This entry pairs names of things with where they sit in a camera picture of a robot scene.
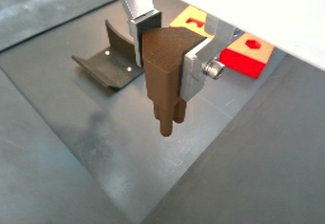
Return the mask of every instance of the gray metal bracket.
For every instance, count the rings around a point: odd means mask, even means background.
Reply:
[[[106,25],[111,46],[87,60],[77,56],[73,59],[105,87],[118,91],[143,70],[137,65],[134,44],[115,31],[109,21]]]

